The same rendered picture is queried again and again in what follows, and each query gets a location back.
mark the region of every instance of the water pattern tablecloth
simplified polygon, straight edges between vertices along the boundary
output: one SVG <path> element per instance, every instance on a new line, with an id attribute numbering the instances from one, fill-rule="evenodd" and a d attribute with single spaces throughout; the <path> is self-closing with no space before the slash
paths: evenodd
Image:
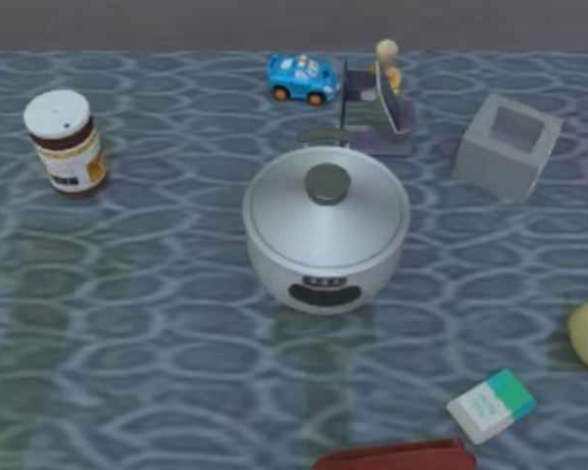
<path id="1" fill-rule="evenodd" d="M 0 53 L 0 470 L 304 470 L 462 437 L 446 402 L 501 367 L 539 407 L 471 448 L 479 468 L 588 470 L 588 372 L 564 329 L 588 300 L 588 54 L 402 57 L 418 109 L 415 153 L 387 161 L 412 202 L 402 267 L 332 318 L 279 307 L 246 256 L 249 179 L 338 113 L 275 103 L 265 59 Z M 104 135 L 112 179 L 92 199 L 55 193 L 25 134 L 26 102 L 55 87 L 84 93 Z M 526 206 L 450 176 L 490 91 L 566 119 Z"/>

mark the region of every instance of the white lid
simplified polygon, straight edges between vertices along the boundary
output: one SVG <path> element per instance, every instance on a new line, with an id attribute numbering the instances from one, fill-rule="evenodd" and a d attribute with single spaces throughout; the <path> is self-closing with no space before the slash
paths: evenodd
<path id="1" fill-rule="evenodd" d="M 320 181 L 311 181 L 317 175 Z M 318 204 L 311 189 L 335 202 Z M 407 193 L 388 167 L 340 147 L 281 156 L 257 174 L 244 199 L 249 236 L 265 252 L 307 268 L 373 262 L 403 243 L 409 222 Z"/>
<path id="2" fill-rule="evenodd" d="M 24 124 L 42 139 L 63 139 L 89 121 L 89 103 L 72 90 L 52 90 L 33 98 L 24 110 Z"/>

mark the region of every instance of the red case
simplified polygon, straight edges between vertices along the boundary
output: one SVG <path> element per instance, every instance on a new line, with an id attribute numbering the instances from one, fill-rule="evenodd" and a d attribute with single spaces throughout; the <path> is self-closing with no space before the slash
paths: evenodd
<path id="1" fill-rule="evenodd" d="M 312 470 L 475 470 L 477 461 L 459 439 L 340 450 Z"/>

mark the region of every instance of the lid knob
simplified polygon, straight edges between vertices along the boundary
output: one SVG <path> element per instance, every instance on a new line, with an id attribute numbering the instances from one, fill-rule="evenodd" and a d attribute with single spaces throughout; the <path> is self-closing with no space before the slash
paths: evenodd
<path id="1" fill-rule="evenodd" d="M 351 177 L 337 164 L 317 164 L 305 175 L 307 194 L 316 204 L 334 206 L 346 198 Z"/>

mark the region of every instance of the pot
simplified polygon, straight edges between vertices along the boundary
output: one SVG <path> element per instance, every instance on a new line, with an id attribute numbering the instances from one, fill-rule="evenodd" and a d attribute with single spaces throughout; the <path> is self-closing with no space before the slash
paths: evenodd
<path id="1" fill-rule="evenodd" d="M 343 147 L 289 152 L 264 166 L 243 203 L 249 258 L 286 306 L 345 313 L 369 302 L 396 270 L 410 224 L 398 178 Z"/>

